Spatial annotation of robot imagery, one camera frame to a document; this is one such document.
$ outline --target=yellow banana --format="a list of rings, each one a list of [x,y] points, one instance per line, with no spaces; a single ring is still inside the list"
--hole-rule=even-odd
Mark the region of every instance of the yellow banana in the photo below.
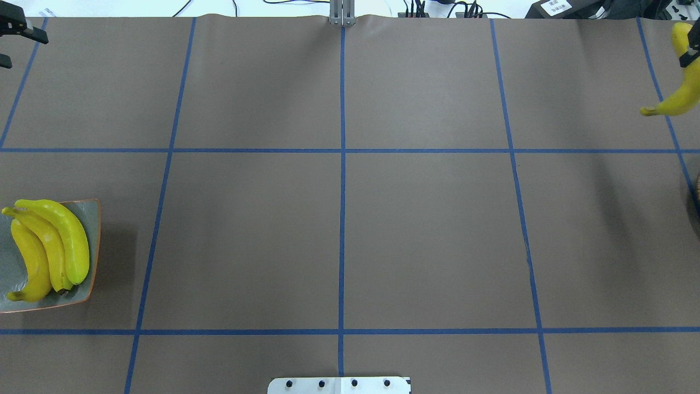
[[[46,251],[39,238],[19,220],[13,219],[10,231],[27,266],[27,284],[18,292],[8,293],[7,298],[11,301],[36,302],[51,291]]]
[[[63,241],[58,230],[46,219],[30,210],[16,210],[15,208],[3,208],[2,214],[14,217],[24,224],[32,233],[39,237],[46,250],[48,270],[51,277],[51,285],[58,294],[64,294],[73,283],[66,276],[66,254],[63,249]]]
[[[688,51],[688,32],[691,28],[691,25],[683,22],[673,25],[671,43],[676,58]],[[642,115],[681,115],[700,102],[700,59],[693,61],[682,70],[683,83],[680,88],[655,107],[642,107],[640,110]]]
[[[74,285],[83,282],[90,270],[90,249],[81,221],[68,208],[51,200],[17,200],[15,205],[35,212],[58,229],[66,253],[66,276]]]

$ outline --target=black device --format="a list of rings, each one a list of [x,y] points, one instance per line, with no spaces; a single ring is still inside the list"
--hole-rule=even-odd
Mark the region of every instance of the black device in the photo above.
[[[700,57],[700,20],[696,20],[688,32],[688,51],[683,53],[678,61],[680,66],[686,68]]]
[[[605,0],[540,0],[530,6],[525,18],[585,19],[596,15]]]
[[[22,7],[0,1],[0,36],[5,35],[19,35],[40,43],[48,43],[46,32],[32,26],[32,23],[25,18]],[[9,56],[0,53],[0,67],[12,68],[12,60]]]

